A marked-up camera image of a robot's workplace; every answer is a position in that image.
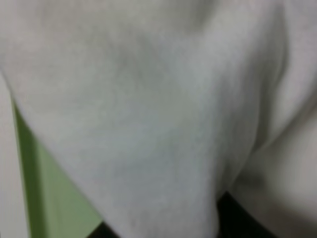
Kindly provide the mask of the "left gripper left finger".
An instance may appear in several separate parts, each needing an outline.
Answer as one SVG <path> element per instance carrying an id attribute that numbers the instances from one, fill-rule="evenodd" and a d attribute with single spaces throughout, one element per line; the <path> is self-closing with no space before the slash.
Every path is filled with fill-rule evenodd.
<path id="1" fill-rule="evenodd" d="M 100 223 L 87 238 L 119 238 L 119 236 L 105 223 Z"/>

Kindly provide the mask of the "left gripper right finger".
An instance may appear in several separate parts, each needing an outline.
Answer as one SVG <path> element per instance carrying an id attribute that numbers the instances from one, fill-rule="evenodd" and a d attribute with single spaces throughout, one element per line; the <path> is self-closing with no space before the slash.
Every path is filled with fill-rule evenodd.
<path id="1" fill-rule="evenodd" d="M 253 219 L 228 192 L 218 201 L 217 209 L 219 238 L 276 238 Z"/>

